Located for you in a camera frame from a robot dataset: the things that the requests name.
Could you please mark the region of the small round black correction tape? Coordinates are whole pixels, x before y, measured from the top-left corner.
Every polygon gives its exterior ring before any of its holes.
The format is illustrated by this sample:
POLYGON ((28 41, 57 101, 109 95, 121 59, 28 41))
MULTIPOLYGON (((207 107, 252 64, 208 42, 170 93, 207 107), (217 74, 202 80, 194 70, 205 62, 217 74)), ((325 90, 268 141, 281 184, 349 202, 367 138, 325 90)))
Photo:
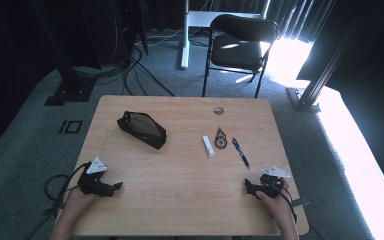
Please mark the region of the small round black correction tape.
POLYGON ((218 149, 224 149, 227 146, 226 134, 221 128, 218 128, 217 130, 214 143, 218 149))

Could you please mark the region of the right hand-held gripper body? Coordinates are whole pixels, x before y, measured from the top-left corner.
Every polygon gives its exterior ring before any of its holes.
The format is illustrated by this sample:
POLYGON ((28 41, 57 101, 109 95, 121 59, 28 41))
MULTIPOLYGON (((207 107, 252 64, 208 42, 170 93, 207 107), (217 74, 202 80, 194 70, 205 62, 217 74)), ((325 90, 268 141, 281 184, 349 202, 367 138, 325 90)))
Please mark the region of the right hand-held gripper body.
POLYGON ((276 198, 284 187, 283 180, 290 178, 291 174, 277 166, 261 170, 260 184, 254 186, 254 193, 263 192, 272 199, 276 198))

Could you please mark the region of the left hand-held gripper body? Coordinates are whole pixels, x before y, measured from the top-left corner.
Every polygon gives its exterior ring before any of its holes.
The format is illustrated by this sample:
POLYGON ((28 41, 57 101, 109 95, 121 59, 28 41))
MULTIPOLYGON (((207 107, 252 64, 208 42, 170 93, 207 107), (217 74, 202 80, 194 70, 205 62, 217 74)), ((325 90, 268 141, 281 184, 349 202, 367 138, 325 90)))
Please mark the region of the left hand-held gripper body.
POLYGON ((96 157, 93 161, 89 161, 77 183, 80 190, 84 194, 95 194, 100 197, 106 197, 105 193, 108 190, 113 189, 112 185, 108 185, 100 181, 100 178, 107 170, 107 166, 99 157, 96 157))

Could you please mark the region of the person's right hand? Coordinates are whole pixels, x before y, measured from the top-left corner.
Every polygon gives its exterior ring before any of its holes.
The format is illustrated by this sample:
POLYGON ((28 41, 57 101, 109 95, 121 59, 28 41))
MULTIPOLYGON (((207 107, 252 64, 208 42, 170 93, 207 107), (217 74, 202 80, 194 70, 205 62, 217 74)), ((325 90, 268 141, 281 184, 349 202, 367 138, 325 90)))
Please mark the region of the person's right hand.
POLYGON ((295 226, 294 215, 290 207, 290 199, 286 200, 286 197, 289 196, 288 190, 289 185, 284 181, 284 188, 276 198, 271 198, 261 191, 256 192, 258 198, 266 205, 279 228, 295 226))

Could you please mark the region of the white marker tube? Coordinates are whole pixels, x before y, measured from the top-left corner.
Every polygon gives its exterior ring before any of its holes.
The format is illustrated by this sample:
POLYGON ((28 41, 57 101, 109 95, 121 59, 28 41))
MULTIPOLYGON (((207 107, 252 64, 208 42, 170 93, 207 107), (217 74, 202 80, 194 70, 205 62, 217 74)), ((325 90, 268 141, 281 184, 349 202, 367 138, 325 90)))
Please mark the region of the white marker tube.
POLYGON ((214 149, 213 149, 213 147, 212 147, 212 145, 211 145, 211 142, 210 142, 210 140, 209 140, 209 137, 206 136, 206 135, 204 135, 204 136, 202 137, 202 139, 203 139, 204 145, 205 145, 205 147, 206 147, 208 156, 209 156, 210 158, 214 157, 216 154, 215 154, 215 151, 214 151, 214 149))

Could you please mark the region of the white desk frame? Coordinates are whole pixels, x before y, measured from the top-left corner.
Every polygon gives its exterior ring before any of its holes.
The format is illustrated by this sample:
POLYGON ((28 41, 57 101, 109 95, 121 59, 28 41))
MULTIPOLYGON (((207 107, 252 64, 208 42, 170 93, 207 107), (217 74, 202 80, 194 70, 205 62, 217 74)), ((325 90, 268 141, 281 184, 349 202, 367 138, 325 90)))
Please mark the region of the white desk frame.
POLYGON ((184 27, 183 27, 184 37, 183 37, 183 46, 182 46, 181 63, 180 63, 180 67, 183 70, 187 69, 189 66, 189 51, 190 51, 189 28, 190 27, 208 28, 211 22, 219 15, 223 15, 223 12, 190 10, 189 0, 185 0, 184 27))

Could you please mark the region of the black mesh pencil case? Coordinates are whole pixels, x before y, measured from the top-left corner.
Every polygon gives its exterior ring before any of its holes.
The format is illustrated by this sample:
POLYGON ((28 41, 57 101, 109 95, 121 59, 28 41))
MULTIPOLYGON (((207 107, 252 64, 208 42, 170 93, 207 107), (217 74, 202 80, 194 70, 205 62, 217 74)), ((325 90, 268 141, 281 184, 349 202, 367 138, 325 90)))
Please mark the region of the black mesh pencil case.
POLYGON ((146 113, 125 111, 117 124, 124 132, 155 149, 166 143, 166 129, 146 113))

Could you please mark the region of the black folding chair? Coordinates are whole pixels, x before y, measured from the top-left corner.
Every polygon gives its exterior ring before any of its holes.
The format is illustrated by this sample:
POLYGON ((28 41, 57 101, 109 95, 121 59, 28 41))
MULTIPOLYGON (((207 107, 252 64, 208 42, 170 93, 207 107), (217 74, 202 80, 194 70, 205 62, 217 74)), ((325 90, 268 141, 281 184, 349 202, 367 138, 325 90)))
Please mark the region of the black folding chair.
POLYGON ((276 22, 262 17, 250 18, 222 14, 209 27, 202 96, 206 95, 211 70, 251 74, 252 82, 259 74, 254 97, 259 96, 270 51, 280 37, 276 22))

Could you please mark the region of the black metal stand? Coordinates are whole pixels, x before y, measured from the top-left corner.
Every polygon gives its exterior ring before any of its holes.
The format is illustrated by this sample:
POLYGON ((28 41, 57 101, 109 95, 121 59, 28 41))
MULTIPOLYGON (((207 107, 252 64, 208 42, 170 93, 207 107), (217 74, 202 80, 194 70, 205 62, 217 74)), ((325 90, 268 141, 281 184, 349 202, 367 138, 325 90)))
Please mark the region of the black metal stand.
POLYGON ((368 0, 335 0, 298 77, 309 84, 289 87, 287 93, 296 111, 320 111, 316 104, 322 88, 341 63, 358 32, 368 0))
POLYGON ((43 0, 27 1, 37 22, 38 34, 61 76, 61 83, 55 93, 46 100, 45 105, 63 106, 66 102, 88 102, 96 78, 82 77, 75 71, 43 0))

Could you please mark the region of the person's left hand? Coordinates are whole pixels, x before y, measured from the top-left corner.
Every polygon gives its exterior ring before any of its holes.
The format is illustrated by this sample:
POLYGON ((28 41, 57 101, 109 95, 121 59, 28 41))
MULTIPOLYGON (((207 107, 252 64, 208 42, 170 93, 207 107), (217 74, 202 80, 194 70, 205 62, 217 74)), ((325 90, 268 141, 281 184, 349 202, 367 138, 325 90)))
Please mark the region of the person's left hand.
POLYGON ((84 194, 76 188, 70 191, 66 198, 62 214, 69 218, 79 217, 97 199, 95 194, 84 194))

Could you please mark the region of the blue pen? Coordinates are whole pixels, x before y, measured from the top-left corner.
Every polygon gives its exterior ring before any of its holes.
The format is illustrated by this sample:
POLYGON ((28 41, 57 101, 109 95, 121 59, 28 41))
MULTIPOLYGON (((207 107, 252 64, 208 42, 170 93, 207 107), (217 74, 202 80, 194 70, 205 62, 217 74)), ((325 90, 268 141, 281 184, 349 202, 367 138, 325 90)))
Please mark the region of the blue pen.
POLYGON ((242 149, 241 149, 241 147, 240 147, 240 144, 238 143, 237 139, 234 138, 234 137, 232 138, 232 144, 234 145, 235 149, 238 151, 238 153, 239 153, 239 155, 240 155, 240 157, 241 157, 241 159, 242 159, 242 161, 243 161, 245 167, 246 167, 248 170, 250 170, 250 169, 251 169, 251 166, 250 166, 250 164, 249 164, 249 162, 248 162, 248 160, 247 160, 247 158, 246 158, 244 152, 242 151, 242 149))

